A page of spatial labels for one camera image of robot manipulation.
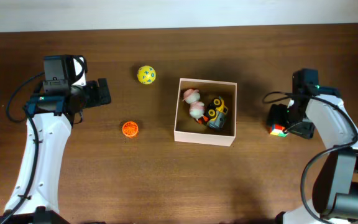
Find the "pink white duck toy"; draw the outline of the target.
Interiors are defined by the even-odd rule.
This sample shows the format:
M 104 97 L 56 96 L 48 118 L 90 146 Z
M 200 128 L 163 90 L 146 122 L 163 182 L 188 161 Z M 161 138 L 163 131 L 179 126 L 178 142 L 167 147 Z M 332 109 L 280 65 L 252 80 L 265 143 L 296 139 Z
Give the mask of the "pink white duck toy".
M 189 114 L 199 124 L 206 124 L 208 118 L 205 113 L 205 105 L 200 101 L 201 95 L 199 90 L 188 89 L 183 94 L 183 101 L 190 105 Z

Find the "yellow ball blue letters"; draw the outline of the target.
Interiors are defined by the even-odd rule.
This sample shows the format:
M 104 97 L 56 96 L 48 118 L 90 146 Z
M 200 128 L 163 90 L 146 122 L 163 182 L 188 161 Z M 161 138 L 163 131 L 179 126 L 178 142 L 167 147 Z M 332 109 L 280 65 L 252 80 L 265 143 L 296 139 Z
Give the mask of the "yellow ball blue letters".
M 137 71 L 137 79 L 144 85 L 153 83 L 156 79 L 156 76 L 157 74 L 155 69 L 149 65 L 141 66 Z

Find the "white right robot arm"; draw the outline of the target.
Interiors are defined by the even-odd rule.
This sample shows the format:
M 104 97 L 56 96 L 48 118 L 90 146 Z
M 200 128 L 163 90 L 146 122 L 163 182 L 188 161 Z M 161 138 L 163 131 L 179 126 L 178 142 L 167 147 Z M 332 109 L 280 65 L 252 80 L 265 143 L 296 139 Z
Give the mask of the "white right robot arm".
M 285 106 L 282 100 L 290 102 Z M 269 116 L 281 122 L 282 135 L 309 139 L 318 131 L 326 148 L 303 169 L 303 205 L 279 213 L 276 223 L 358 223 L 358 128 L 339 91 L 306 84 L 269 103 Z

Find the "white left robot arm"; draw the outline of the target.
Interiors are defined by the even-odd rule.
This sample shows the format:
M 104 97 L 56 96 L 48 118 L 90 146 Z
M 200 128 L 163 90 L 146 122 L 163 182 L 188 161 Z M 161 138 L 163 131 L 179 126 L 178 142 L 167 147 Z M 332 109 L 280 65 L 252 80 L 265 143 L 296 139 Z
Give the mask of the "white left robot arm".
M 0 223 L 67 222 L 59 214 L 58 182 L 74 117 L 85 108 L 110 102 L 105 78 L 33 93 L 24 106 L 27 139 L 19 176 Z

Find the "colourful two-by-two puzzle cube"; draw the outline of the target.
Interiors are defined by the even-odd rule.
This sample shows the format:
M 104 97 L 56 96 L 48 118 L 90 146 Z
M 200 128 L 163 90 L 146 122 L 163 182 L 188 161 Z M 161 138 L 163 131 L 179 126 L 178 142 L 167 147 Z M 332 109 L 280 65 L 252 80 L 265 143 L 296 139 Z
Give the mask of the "colourful two-by-two puzzle cube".
M 279 124 L 273 124 L 269 129 L 269 134 L 273 136 L 286 137 L 288 135 L 288 132 L 286 131 L 284 126 L 281 126 Z

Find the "grey yellow toy truck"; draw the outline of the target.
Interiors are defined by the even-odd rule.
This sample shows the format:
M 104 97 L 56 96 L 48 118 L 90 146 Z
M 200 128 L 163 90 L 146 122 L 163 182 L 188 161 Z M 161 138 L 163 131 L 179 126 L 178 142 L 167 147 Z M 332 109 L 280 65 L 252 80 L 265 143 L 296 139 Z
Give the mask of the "grey yellow toy truck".
M 222 97 L 214 98 L 207 106 L 205 116 L 208 119 L 207 126 L 211 129 L 221 130 L 226 122 L 228 107 Z

